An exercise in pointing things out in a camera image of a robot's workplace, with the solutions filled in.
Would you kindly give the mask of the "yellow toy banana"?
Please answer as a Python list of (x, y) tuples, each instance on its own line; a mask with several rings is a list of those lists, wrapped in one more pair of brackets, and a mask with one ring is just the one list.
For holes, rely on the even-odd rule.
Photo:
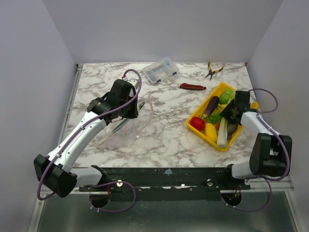
[[(225, 108), (227, 107), (227, 104), (218, 104), (217, 105), (217, 109), (219, 110), (219, 112), (223, 111)], [(257, 109), (259, 107), (258, 102), (253, 102), (250, 106), (250, 108), (252, 109)]]

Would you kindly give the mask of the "green toy scallion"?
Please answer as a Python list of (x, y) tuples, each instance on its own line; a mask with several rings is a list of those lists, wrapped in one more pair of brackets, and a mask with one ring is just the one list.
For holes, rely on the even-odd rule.
[[(143, 108), (143, 106), (145, 105), (145, 102), (141, 102), (138, 104), (138, 113), (140, 112), (140, 110)], [(129, 121), (131, 121), (131, 119), (124, 119), (120, 124), (118, 124), (112, 131), (112, 133), (116, 133), (117, 131), (119, 131), (122, 127), (124, 127)]]

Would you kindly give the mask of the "toy celery stalk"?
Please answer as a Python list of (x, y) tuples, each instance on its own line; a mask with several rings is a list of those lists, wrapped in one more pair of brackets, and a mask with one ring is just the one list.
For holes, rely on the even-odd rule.
[(220, 127), (218, 130), (218, 137), (217, 137), (217, 145), (220, 148), (226, 148), (228, 144), (227, 140), (227, 120), (222, 117), (220, 122)]

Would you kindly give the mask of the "clear zip top bag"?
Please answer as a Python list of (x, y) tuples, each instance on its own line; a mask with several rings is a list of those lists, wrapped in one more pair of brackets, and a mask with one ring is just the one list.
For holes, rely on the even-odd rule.
[(125, 118), (122, 120), (116, 120), (116, 125), (109, 126), (102, 139), (98, 141), (96, 145), (106, 149), (120, 149), (132, 146), (134, 142), (141, 136), (141, 132), (146, 129), (147, 126), (149, 126), (153, 119), (154, 106), (151, 97), (152, 96), (150, 94), (139, 102), (141, 103), (144, 101), (145, 105), (140, 110), (139, 116), (137, 118), (131, 119), (131, 121), (129, 121), (119, 131), (112, 133), (113, 129)]

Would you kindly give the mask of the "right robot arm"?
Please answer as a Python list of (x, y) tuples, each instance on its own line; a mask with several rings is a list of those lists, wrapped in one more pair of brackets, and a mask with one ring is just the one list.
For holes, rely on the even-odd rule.
[(232, 125), (247, 128), (256, 137), (249, 160), (228, 166), (230, 173), (222, 177), (225, 188), (234, 189), (240, 179), (263, 177), (269, 181), (280, 181), (288, 175), (292, 138), (275, 131), (264, 121), (261, 112), (251, 108), (250, 91), (236, 91), (235, 98), (221, 116)]

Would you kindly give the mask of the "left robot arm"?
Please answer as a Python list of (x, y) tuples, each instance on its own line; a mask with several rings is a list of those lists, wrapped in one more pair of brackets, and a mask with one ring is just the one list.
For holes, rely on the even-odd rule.
[(75, 129), (48, 155), (38, 155), (34, 167), (39, 187), (46, 186), (63, 198), (74, 188), (92, 186), (101, 191), (107, 179), (98, 167), (74, 168), (73, 165), (92, 139), (114, 119), (137, 118), (140, 79), (117, 79), (109, 92), (93, 99)]

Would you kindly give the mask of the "green toy cabbage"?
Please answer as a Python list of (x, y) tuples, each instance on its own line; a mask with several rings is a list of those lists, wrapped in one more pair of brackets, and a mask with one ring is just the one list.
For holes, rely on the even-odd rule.
[(226, 88), (219, 96), (220, 104), (229, 104), (235, 98), (235, 91), (230, 88)]

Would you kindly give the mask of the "purple toy eggplant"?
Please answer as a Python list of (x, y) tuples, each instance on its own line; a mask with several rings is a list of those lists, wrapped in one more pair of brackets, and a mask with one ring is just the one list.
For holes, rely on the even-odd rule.
[(204, 114), (206, 116), (209, 116), (216, 109), (218, 103), (219, 103), (219, 97), (218, 96), (212, 97), (205, 109)]

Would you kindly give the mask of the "yellow plastic tray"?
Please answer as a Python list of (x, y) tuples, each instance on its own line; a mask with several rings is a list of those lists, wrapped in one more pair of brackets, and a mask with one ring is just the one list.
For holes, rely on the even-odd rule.
[(234, 98), (235, 92), (233, 87), (220, 83), (185, 123), (190, 131), (219, 152), (226, 152), (243, 129), (239, 124), (232, 126), (225, 121), (227, 143), (224, 147), (218, 145), (222, 121), (220, 113), (225, 109), (227, 101)]

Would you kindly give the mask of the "yellow toy lemon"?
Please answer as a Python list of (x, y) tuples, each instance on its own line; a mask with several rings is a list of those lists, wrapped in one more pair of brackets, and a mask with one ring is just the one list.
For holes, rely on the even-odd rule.
[(205, 124), (205, 135), (214, 143), (217, 143), (217, 129), (211, 123)]

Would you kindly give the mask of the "red toy apple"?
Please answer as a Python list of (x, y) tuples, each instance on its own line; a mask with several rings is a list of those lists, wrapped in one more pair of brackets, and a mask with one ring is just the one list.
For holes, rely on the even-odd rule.
[(193, 117), (190, 121), (190, 125), (198, 131), (205, 129), (205, 121), (199, 117)]

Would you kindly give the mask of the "yellow black pliers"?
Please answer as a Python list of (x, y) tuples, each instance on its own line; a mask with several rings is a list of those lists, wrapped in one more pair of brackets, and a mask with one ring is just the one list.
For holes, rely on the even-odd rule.
[(208, 62), (208, 74), (205, 76), (205, 78), (210, 77), (210, 80), (212, 80), (212, 77), (221, 72), (223, 70), (225, 66), (223, 65), (221, 68), (217, 69), (217, 70), (213, 70), (211, 67), (211, 61)]

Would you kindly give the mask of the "clear plastic organizer box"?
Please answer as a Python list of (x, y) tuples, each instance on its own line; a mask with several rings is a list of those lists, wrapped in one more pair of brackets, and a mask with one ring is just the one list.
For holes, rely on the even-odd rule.
[(168, 57), (142, 68), (145, 77), (152, 85), (156, 85), (179, 73), (178, 66)]

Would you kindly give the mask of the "red black utility knife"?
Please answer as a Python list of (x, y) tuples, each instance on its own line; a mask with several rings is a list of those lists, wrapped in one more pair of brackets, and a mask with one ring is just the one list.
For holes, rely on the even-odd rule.
[(181, 89), (185, 89), (185, 90), (194, 90), (194, 91), (203, 91), (206, 90), (206, 87), (201, 86), (201, 85), (192, 85), (192, 84), (188, 84), (188, 83), (182, 83), (180, 85)]

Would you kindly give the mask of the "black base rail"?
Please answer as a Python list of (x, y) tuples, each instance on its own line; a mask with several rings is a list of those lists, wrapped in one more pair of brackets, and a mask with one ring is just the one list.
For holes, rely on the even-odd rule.
[(219, 201), (221, 192), (249, 190), (244, 180), (234, 179), (230, 168), (103, 168), (98, 187), (80, 187), (96, 200)]

